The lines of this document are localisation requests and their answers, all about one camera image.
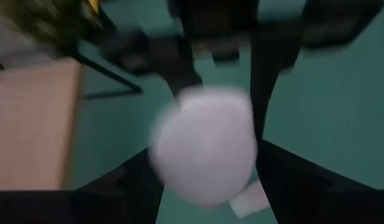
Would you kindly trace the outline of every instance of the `yellow object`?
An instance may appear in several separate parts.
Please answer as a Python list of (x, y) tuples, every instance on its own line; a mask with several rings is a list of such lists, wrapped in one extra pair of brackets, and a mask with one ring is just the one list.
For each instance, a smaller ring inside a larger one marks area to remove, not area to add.
[(99, 0), (89, 0), (92, 8), (95, 10), (96, 13), (99, 13)]

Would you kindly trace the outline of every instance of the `green plant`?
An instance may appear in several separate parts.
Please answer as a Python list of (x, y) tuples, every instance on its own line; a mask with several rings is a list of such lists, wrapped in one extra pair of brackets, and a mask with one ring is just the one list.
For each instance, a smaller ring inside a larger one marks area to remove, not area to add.
[(98, 15), (84, 0), (0, 0), (0, 12), (13, 29), (59, 49), (102, 29)]

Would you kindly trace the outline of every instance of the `blurry white object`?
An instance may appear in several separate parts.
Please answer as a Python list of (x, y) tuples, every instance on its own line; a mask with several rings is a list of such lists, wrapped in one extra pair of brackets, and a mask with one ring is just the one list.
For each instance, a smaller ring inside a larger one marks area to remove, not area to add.
[(261, 182), (257, 181), (231, 199), (230, 206), (238, 218), (244, 218), (264, 208), (268, 208), (270, 205)]
[(154, 127), (151, 162), (166, 187), (214, 207), (248, 183), (256, 161), (249, 96), (234, 88), (189, 88)]

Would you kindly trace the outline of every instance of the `wooden panel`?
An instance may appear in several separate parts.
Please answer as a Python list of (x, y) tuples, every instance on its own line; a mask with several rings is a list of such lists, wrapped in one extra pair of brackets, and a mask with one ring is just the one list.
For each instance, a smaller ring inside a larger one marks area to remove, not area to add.
[(82, 66), (0, 72), (0, 190), (65, 188)]

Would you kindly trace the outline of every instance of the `teal floor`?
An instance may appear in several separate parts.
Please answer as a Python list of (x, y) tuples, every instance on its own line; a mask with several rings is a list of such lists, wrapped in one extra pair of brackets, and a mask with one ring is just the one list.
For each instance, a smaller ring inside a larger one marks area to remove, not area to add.
[[(261, 1), (261, 17), (300, 13), (303, 0)], [(174, 30), (164, 0), (104, 3), (120, 28), (139, 25), (148, 34)], [(81, 102), (72, 187), (101, 176), (148, 146), (149, 127), (172, 96), (157, 77), (135, 78), (110, 65), (97, 49), (82, 43), (80, 52), (121, 74), (143, 95)], [(250, 53), (239, 63), (215, 67), (207, 56), (195, 61), (205, 85), (250, 85)], [(86, 68), (85, 93), (122, 86)], [(354, 45), (341, 53), (302, 53), (291, 73), (278, 81), (271, 100), (265, 138), (330, 170), (384, 189), (384, 11)], [(201, 211), (165, 189), (157, 223), (276, 223), (271, 209), (239, 220), (224, 205)]]

